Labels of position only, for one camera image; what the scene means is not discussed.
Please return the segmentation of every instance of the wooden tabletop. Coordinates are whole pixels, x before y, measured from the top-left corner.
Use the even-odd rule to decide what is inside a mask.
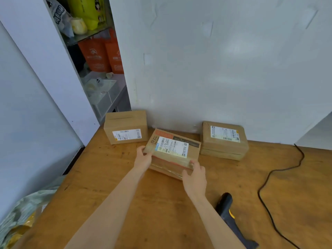
[[[179,133],[199,140],[199,135]],[[136,147],[110,145],[99,129],[46,207],[24,248],[64,248],[83,222],[132,168]],[[272,169],[297,165],[294,146],[249,142],[240,162],[200,155],[206,168],[206,196],[216,205],[224,192],[247,239],[260,248],[294,248],[274,230],[257,189]],[[262,190],[278,229],[301,249],[332,247],[332,152],[302,148],[300,168],[273,174]],[[139,183],[116,248],[212,248],[182,181],[148,170]]]

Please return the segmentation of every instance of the person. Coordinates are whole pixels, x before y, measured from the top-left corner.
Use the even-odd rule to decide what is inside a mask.
[[[114,248],[137,185],[151,164],[152,154],[144,155],[144,147],[137,148],[134,167],[79,228],[65,249]],[[243,244],[205,197],[205,167],[200,166],[197,161],[191,163],[192,174],[189,176],[186,170],[182,172],[183,186],[196,207],[214,248],[244,249]]]

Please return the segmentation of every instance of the cord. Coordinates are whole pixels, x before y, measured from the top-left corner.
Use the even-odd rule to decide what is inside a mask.
[[[283,234],[281,234],[281,232],[277,229],[276,224],[274,223],[273,217],[272,217],[270,211],[268,210],[267,206],[265,205],[265,203],[264,203],[264,201],[262,200],[261,195],[260,195],[261,190],[265,187],[265,185],[267,184],[267,182],[268,182],[268,180],[269,180],[269,178],[270,178],[270,175],[271,175],[273,172],[275,172],[275,171],[285,171],[285,170],[295,169],[295,168],[301,166],[301,163],[302,163],[303,159],[305,158],[305,155],[304,155],[304,153],[302,152],[302,150],[301,150],[298,146],[296,146],[296,144],[294,144],[294,146],[295,146],[295,147],[298,149],[298,151],[300,151],[301,154],[302,154],[302,158],[301,158],[300,162],[298,163],[298,165],[296,165],[296,166],[294,166],[294,167],[286,168],[286,169],[275,169],[275,170],[270,171],[270,173],[268,174],[268,177],[266,178],[264,184],[263,184],[263,185],[259,188],[259,190],[257,191],[257,194],[258,194],[258,198],[259,198],[259,200],[261,201],[262,205],[264,206],[264,208],[266,209],[266,211],[268,212],[268,214],[269,214],[269,216],[270,216],[270,219],[271,219],[271,222],[272,222],[272,225],[273,225],[274,230],[275,230],[275,231],[276,231],[276,232],[277,232],[277,233],[278,233],[283,239],[287,240],[289,243],[291,243],[291,244],[292,244],[293,246],[295,246],[297,249],[300,249],[300,247],[298,247],[296,244],[294,244],[292,241],[290,241],[288,238],[286,238],[286,237],[285,237]]]

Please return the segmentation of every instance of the green yellow bag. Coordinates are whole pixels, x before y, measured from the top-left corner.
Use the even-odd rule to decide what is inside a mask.
[[[106,21],[104,0],[68,0],[68,5],[72,15],[83,18],[89,30]]]

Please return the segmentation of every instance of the forearm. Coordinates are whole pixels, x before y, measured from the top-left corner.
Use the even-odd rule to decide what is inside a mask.
[[[204,197],[193,200],[215,249],[245,249],[237,236]]]
[[[75,233],[65,249],[113,248],[142,174],[133,168]]]

